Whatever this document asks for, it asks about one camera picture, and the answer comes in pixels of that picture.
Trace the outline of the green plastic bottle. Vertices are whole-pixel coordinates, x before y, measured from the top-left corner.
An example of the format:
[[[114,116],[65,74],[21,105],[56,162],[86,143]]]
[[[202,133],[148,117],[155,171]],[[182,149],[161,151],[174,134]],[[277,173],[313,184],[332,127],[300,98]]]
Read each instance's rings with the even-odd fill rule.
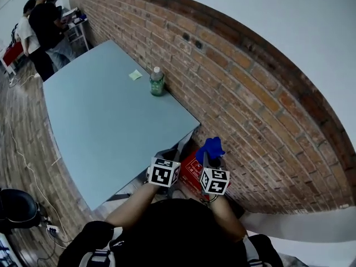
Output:
[[[154,67],[150,76],[150,92],[154,96],[161,96],[164,92],[164,73],[160,67]]]

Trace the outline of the person's right forearm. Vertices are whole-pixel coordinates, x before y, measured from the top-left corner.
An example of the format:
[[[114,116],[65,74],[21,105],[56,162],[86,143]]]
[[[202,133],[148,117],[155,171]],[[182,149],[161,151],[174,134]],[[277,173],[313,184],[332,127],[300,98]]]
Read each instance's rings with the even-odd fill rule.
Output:
[[[232,242],[236,243],[248,235],[225,196],[218,195],[214,201],[209,203],[209,207],[217,224]]]

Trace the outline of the red box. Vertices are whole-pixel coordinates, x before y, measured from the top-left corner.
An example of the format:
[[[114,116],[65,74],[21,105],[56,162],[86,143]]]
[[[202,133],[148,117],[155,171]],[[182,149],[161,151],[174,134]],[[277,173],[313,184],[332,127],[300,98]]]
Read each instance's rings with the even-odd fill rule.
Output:
[[[200,184],[200,175],[202,172],[202,165],[196,159],[196,152],[193,151],[189,156],[183,159],[180,168],[179,180],[193,193],[196,197],[201,197],[208,200],[209,196],[202,192]]]

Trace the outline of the black office chair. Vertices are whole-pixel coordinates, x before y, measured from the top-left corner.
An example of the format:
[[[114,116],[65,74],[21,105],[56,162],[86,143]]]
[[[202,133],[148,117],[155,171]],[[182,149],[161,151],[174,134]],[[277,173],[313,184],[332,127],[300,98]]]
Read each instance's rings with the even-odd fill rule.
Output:
[[[41,217],[33,197],[22,190],[0,189],[0,233],[38,226]]]

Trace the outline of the light blue table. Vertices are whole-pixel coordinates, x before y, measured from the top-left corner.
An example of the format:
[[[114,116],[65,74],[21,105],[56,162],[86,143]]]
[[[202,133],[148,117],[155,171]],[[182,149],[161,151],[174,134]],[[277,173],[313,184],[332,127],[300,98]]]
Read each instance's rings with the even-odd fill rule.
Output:
[[[134,70],[142,74],[135,81]],[[149,74],[112,40],[57,71],[43,90],[62,159],[91,210],[199,126],[168,92],[153,96]]]

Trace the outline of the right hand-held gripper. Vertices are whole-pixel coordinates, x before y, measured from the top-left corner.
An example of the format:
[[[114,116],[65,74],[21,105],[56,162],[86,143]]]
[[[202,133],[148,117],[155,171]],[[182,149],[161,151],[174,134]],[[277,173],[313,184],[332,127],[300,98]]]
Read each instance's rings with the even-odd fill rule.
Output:
[[[230,172],[227,170],[222,157],[212,160],[208,152],[204,152],[200,184],[202,191],[206,194],[225,194],[230,184]]]

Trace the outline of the blue wiping cloth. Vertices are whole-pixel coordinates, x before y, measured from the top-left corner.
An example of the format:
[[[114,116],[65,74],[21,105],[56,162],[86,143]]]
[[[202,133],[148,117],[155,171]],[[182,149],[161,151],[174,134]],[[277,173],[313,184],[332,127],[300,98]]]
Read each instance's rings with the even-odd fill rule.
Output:
[[[199,148],[195,154],[195,158],[200,164],[204,162],[204,153],[207,152],[209,157],[214,160],[225,154],[223,151],[221,139],[219,137],[208,138],[205,141],[205,144]]]

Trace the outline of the person's black clothing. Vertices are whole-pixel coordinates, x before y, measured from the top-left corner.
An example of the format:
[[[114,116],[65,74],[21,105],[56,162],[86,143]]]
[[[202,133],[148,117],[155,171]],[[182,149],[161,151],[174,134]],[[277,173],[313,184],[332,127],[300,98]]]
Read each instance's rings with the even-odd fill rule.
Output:
[[[89,260],[99,250],[110,255],[98,267],[283,267],[267,236],[234,243],[212,211],[195,200],[153,203],[128,230],[89,222],[63,251],[58,267],[95,267]]]

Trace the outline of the person's left forearm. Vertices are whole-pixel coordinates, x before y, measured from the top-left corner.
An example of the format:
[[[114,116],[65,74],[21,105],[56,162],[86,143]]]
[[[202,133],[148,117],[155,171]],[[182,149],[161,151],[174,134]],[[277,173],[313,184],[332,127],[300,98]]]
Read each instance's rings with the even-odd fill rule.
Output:
[[[124,230],[132,228],[151,205],[158,189],[157,185],[143,184],[122,205],[110,213],[105,222],[115,227],[122,227]]]

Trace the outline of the white shelf unit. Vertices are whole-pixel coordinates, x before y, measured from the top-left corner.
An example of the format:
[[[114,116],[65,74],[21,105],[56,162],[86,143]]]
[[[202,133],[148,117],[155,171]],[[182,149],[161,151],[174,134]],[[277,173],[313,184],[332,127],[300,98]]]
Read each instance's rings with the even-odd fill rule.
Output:
[[[356,207],[297,215],[246,212],[249,235],[268,236],[282,254],[309,266],[356,267]]]

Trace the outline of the red white desk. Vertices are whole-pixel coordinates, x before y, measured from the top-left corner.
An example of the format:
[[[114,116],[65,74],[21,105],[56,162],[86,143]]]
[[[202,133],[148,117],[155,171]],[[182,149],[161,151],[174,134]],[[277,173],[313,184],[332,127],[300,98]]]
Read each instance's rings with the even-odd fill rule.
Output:
[[[20,42],[16,42],[13,47],[8,47],[0,51],[0,61],[5,70],[11,75],[16,75],[14,62],[17,58],[23,56],[23,48]]]

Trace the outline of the white side table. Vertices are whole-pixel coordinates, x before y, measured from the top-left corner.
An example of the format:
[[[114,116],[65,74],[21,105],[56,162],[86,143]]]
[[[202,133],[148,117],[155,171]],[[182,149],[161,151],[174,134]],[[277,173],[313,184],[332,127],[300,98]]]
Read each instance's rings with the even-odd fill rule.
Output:
[[[88,18],[83,14],[78,7],[73,8],[67,12],[62,13],[62,22],[66,26],[66,31],[69,31],[67,38],[69,43],[75,43],[82,40],[85,44],[86,50],[89,51],[84,25]]]

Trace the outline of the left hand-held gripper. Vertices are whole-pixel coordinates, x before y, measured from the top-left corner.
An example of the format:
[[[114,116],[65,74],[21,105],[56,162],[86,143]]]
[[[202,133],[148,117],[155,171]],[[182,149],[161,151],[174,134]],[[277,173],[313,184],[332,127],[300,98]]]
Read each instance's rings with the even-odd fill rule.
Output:
[[[146,176],[149,183],[171,187],[179,178],[181,169],[180,151],[175,149],[173,161],[165,160],[165,154],[168,150],[161,150],[151,159],[151,165],[147,168]]]

